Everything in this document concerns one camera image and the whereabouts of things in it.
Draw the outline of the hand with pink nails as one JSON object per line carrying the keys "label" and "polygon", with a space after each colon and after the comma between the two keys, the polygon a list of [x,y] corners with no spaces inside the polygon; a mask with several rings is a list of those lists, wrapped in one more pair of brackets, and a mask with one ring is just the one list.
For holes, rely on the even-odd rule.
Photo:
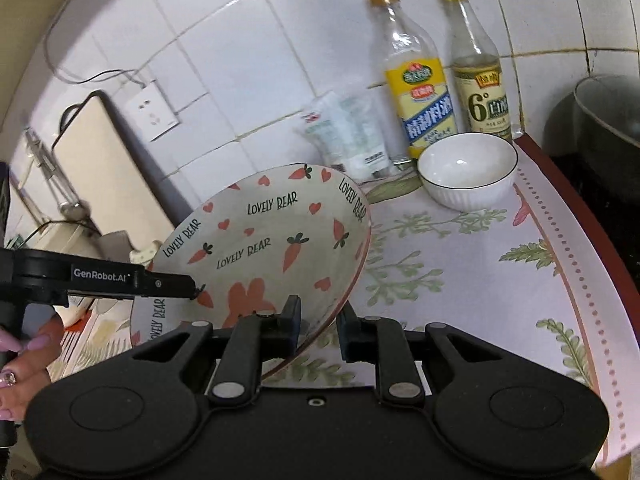
{"label": "hand with pink nails", "polygon": [[61,354],[64,325],[58,314],[40,327],[29,341],[19,342],[1,331],[1,351],[14,352],[17,357],[1,370],[1,419],[21,422],[28,404],[50,385],[48,366]]}

